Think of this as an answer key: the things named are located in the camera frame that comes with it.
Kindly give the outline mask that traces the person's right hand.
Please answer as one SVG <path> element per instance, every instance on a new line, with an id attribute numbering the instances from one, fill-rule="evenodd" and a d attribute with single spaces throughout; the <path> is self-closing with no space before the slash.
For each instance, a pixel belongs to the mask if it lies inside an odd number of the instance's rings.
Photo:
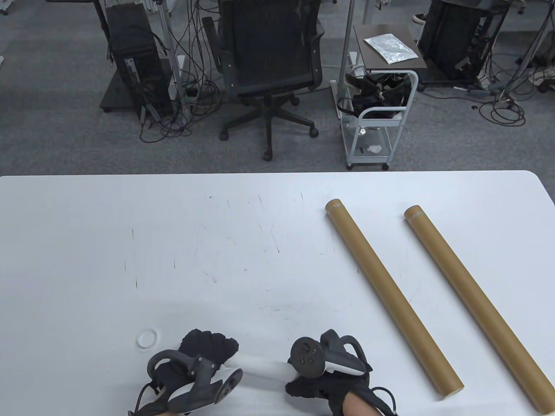
<path id="1" fill-rule="evenodd" d="M 285 385 L 285 392 L 291 397 L 327 400 L 333 416 L 395 416 L 393 394 L 377 387 L 390 396 L 392 404 L 389 406 L 369 387 L 371 371 L 371 366 L 366 364 L 363 376 L 325 372 L 319 378 L 299 377 Z"/>

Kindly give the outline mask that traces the person's left hand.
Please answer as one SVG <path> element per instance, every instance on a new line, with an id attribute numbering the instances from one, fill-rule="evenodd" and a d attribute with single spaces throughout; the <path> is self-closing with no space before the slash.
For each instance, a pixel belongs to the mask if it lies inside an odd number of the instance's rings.
<path id="1" fill-rule="evenodd" d="M 147 386 L 157 397 L 144 406 L 137 403 L 128 414 L 186 415 L 217 404 L 241 381 L 240 369 L 220 372 L 236 352 L 238 342 L 232 338 L 198 329 L 189 331 L 178 349 L 165 349 L 149 359 L 147 374 L 151 382 Z"/>

